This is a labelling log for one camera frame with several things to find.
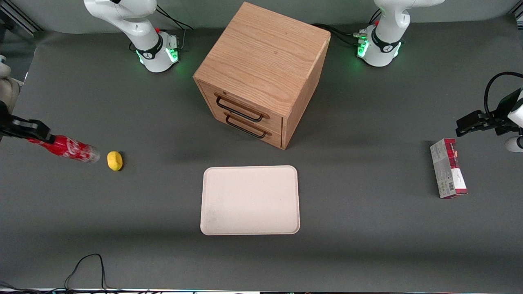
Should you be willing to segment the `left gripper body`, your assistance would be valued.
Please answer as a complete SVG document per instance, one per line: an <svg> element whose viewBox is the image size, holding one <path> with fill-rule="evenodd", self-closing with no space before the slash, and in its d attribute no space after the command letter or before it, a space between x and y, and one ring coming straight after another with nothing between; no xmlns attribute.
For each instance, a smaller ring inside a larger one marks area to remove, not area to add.
<svg viewBox="0 0 523 294"><path fill-rule="evenodd" d="M523 93L522 88L515 90L500 100L496 114L502 122L523 127Z"/></svg>

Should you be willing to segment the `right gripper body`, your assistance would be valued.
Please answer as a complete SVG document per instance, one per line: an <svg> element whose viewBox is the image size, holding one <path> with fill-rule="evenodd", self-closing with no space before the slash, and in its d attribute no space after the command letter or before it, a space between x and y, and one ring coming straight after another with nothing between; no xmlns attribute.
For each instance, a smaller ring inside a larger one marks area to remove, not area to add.
<svg viewBox="0 0 523 294"><path fill-rule="evenodd" d="M0 141L5 136L5 128L12 122L12 115L5 102L0 101Z"/></svg>

